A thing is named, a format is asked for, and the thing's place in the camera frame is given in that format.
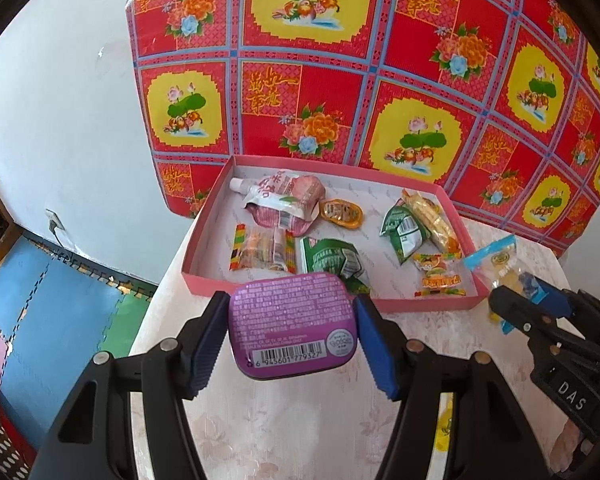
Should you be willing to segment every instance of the power outlet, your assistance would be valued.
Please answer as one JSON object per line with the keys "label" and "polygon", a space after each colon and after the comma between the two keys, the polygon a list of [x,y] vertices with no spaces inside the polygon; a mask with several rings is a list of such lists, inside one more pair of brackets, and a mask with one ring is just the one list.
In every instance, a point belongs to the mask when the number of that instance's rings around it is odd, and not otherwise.
{"label": "power outlet", "polygon": [[60,229],[61,231],[64,231],[64,226],[62,225],[62,222],[60,221],[60,219],[58,218],[58,215],[51,211],[51,209],[45,209],[45,214],[46,217],[49,218],[49,221],[53,221],[56,223],[56,226],[58,226],[58,229]]}

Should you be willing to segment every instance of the pink box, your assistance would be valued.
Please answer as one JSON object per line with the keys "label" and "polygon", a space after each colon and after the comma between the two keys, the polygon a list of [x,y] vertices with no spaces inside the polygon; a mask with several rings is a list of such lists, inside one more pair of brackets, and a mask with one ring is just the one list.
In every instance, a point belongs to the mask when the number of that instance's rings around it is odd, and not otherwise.
{"label": "pink box", "polygon": [[[324,184],[327,199],[343,198],[362,208],[365,220],[358,230],[346,230],[318,219],[307,235],[315,238],[340,238],[355,245],[369,275],[371,297],[382,312],[469,310],[487,297],[487,288],[463,267],[462,286],[466,290],[466,296],[414,298],[420,271],[410,261],[400,266],[388,238],[379,236],[384,213],[400,198],[402,188],[406,188],[419,191],[437,202],[458,236],[462,253],[475,252],[474,244],[456,208],[440,186],[353,166],[300,158],[252,155],[234,155],[228,160],[198,215],[182,263],[182,275],[192,294],[212,296],[216,290],[232,294],[242,283],[288,276],[285,272],[265,269],[229,270],[236,224],[255,225],[251,215],[241,208],[243,197],[229,190],[229,180],[234,176],[262,178],[277,170],[314,174]],[[431,241],[427,241],[419,252],[439,251]]]}

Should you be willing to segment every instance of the floor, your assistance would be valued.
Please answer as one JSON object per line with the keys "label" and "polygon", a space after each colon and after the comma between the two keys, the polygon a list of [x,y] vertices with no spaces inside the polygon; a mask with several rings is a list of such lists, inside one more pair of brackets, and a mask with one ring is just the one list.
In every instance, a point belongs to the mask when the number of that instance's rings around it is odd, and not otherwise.
{"label": "floor", "polygon": [[150,298],[21,238],[0,262],[0,407],[38,449],[91,356],[128,355]]}

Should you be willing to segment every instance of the purple tin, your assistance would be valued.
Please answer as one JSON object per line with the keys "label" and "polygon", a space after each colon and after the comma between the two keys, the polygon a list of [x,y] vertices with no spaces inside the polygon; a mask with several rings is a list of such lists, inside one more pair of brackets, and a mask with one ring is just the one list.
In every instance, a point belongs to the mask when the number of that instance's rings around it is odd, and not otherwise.
{"label": "purple tin", "polygon": [[315,272],[236,289],[229,340],[238,368],[266,380],[343,365],[356,351],[358,330],[342,282]]}

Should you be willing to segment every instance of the table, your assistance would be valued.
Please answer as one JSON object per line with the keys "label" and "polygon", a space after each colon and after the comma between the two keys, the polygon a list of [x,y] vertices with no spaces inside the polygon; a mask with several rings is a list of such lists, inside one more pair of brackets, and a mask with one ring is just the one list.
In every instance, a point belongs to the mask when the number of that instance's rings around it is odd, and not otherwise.
{"label": "table", "polygon": [[[507,235],[463,219],[477,248]],[[192,296],[180,274],[191,230],[183,240],[152,299],[131,353],[145,352],[175,336],[199,316],[208,298]],[[558,288],[569,284],[551,249],[518,238],[518,250],[540,278]],[[510,384],[548,457],[566,416],[531,382],[533,359],[526,336],[505,336],[488,319],[483,301],[466,312],[393,314],[409,338],[435,351],[469,357],[487,351]],[[573,327],[561,320],[563,328]],[[280,381],[253,381],[236,367],[225,339],[209,386],[185,402],[187,418],[209,480],[371,480],[392,432],[398,403],[376,385],[362,349],[334,370]],[[132,428],[138,474],[153,479],[142,399],[132,394]],[[444,455],[436,453],[429,479],[440,478]]]}

